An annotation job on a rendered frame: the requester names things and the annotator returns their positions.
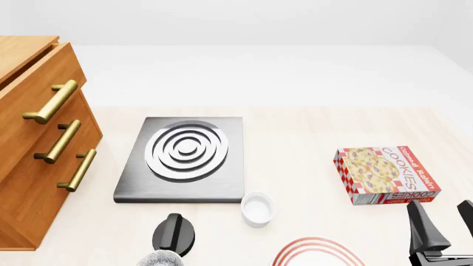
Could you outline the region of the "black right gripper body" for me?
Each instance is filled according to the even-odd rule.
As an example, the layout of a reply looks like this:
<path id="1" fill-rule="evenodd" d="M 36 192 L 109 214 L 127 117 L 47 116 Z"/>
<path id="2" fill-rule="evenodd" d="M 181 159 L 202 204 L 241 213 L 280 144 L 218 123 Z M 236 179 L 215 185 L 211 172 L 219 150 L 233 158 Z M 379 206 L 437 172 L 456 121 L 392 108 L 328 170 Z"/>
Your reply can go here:
<path id="1" fill-rule="evenodd" d="M 412 250 L 411 266 L 473 266 L 473 255 L 445 255 L 440 250 Z"/>

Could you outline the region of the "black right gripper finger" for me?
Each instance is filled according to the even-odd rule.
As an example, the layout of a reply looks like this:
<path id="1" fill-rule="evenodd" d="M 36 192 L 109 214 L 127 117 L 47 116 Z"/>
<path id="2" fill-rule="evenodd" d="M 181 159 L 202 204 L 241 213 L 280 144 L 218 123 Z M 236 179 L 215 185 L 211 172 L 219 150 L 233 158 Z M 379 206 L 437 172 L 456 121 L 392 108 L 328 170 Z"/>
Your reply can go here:
<path id="1" fill-rule="evenodd" d="M 410 225 L 409 254 L 423 253 L 441 255 L 451 243 L 441 234 L 429 218 L 420 201 L 412 200 L 407 205 Z"/>
<path id="2" fill-rule="evenodd" d="M 457 209 L 473 237 L 473 202 L 466 199 L 457 206 Z"/>

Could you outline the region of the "white plate with red rings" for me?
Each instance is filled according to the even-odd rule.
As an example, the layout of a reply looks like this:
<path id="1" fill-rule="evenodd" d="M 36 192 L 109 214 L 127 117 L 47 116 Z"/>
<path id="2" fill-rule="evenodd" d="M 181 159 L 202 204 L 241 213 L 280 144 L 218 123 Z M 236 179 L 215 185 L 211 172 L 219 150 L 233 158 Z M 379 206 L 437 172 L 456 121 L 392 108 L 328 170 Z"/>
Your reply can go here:
<path id="1" fill-rule="evenodd" d="M 333 241 L 306 236 L 287 243 L 270 266 L 366 266 L 349 248 Z"/>

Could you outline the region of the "grey patterned bowl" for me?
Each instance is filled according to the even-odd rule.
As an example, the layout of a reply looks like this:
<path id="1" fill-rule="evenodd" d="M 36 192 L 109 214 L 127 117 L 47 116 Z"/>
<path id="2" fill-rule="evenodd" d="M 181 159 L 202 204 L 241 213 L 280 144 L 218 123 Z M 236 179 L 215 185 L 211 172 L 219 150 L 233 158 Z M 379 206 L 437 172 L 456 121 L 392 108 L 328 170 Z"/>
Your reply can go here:
<path id="1" fill-rule="evenodd" d="M 185 266 L 181 256 L 170 250 L 156 250 L 144 256 L 137 266 Z"/>

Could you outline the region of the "flat stove plate with rings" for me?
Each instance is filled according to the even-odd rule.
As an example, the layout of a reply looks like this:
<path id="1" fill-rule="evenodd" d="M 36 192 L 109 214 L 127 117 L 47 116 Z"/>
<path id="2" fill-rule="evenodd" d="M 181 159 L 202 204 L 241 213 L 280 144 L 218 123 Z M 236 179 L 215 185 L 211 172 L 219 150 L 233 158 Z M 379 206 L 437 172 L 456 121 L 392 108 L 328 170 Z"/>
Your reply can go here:
<path id="1" fill-rule="evenodd" d="M 116 203 L 239 203 L 241 117 L 147 117 L 113 194 Z"/>

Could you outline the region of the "wooden cabinet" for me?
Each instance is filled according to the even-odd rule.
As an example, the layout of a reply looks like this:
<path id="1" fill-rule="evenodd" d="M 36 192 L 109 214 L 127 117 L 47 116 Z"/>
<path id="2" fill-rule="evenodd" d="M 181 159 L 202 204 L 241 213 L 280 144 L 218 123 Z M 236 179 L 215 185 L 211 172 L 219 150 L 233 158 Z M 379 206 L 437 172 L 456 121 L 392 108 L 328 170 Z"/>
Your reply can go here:
<path id="1" fill-rule="evenodd" d="M 56 36 L 0 36 L 0 93 L 59 44 Z M 56 188 L 70 181 L 82 159 L 76 154 L 96 150 L 103 134 L 81 90 L 73 92 L 45 124 L 47 129 L 21 161 L 0 182 L 0 250 L 36 250 L 58 214 L 68 192 Z M 33 159 L 46 153 L 64 132 L 58 124 L 79 120 L 81 127 L 54 164 Z"/>

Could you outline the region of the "red white cookies box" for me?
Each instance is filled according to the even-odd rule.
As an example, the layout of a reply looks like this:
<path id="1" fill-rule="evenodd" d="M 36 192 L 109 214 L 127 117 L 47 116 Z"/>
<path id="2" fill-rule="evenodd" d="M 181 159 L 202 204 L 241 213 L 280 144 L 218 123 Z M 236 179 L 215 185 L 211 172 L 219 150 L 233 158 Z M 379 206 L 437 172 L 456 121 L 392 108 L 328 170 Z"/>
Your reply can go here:
<path id="1" fill-rule="evenodd" d="M 408 146 L 342 148 L 333 163 L 353 205 L 431 202 L 441 192 Z"/>

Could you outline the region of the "small white ramekin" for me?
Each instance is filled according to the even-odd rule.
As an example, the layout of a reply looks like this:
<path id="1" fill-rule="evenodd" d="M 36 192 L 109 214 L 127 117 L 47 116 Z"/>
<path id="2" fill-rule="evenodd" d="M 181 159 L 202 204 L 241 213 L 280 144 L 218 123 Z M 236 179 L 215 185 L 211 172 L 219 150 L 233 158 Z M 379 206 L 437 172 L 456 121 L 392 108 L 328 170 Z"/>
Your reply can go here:
<path id="1" fill-rule="evenodd" d="M 274 217 L 273 199 L 260 191 L 246 194 L 241 201 L 242 218 L 252 228 L 265 227 Z"/>

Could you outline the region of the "round black stove knob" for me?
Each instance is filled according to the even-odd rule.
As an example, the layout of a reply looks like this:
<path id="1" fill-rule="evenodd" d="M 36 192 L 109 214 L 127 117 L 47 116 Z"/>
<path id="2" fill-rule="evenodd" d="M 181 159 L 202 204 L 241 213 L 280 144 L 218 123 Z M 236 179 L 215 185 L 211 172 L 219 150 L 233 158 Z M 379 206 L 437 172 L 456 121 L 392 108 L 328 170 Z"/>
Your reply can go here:
<path id="1" fill-rule="evenodd" d="M 196 239 L 194 226 L 181 214 L 169 214 L 154 230 L 154 250 L 170 250 L 183 257 L 193 248 Z"/>

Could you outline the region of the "wooden drawer with wide front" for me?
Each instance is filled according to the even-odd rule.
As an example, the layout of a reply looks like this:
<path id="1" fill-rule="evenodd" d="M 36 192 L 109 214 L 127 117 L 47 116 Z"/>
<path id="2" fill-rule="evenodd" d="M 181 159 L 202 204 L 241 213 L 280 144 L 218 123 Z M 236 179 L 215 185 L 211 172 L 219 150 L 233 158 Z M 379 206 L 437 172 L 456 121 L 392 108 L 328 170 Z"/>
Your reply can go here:
<path id="1" fill-rule="evenodd" d="M 47 129 L 25 112 L 39 112 L 54 96 L 51 86 L 74 80 L 79 86 L 85 75 L 72 45 L 63 43 L 23 72 L 0 93 L 0 182 Z"/>

